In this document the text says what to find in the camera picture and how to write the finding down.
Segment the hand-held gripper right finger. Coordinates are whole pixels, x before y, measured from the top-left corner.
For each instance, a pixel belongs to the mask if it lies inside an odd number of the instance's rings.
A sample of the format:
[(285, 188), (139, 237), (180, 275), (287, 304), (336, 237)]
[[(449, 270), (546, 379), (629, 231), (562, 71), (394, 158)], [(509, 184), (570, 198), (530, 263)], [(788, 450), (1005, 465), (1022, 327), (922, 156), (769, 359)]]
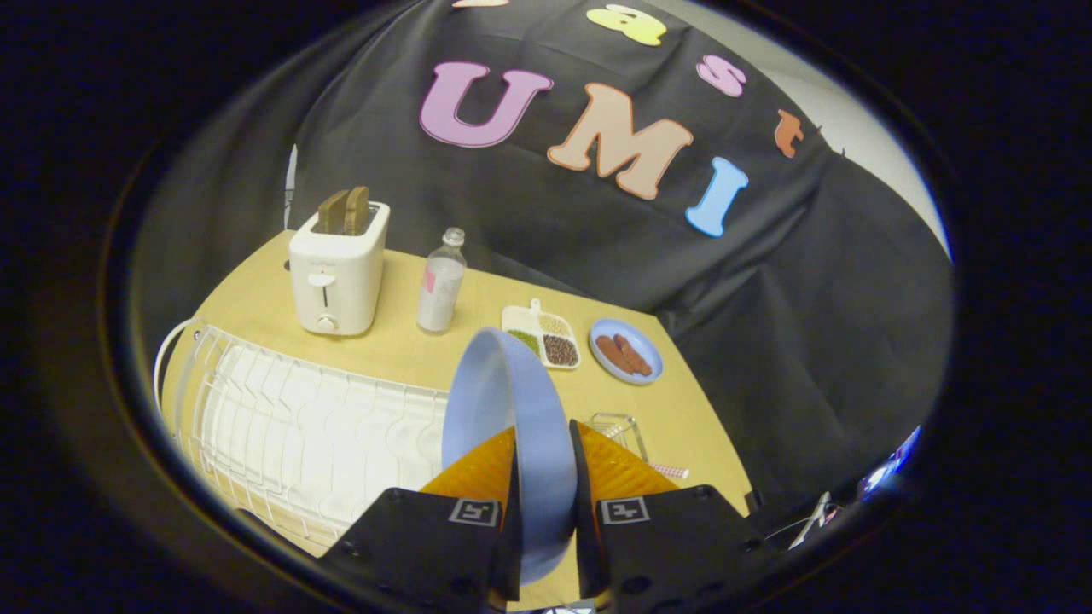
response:
[(764, 585), (770, 548), (713, 486), (679, 487), (571, 422), (578, 590), (600, 613), (734, 613)]

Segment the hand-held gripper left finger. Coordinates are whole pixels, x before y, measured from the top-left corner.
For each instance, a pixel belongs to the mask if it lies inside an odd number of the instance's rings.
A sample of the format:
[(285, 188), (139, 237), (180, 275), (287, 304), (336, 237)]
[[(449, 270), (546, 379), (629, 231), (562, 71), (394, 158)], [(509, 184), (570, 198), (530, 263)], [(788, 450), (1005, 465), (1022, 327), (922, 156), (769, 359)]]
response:
[(419, 491), (383, 492), (320, 563), (377, 594), (382, 613), (502, 613), (520, 594), (522, 517), (514, 428)]

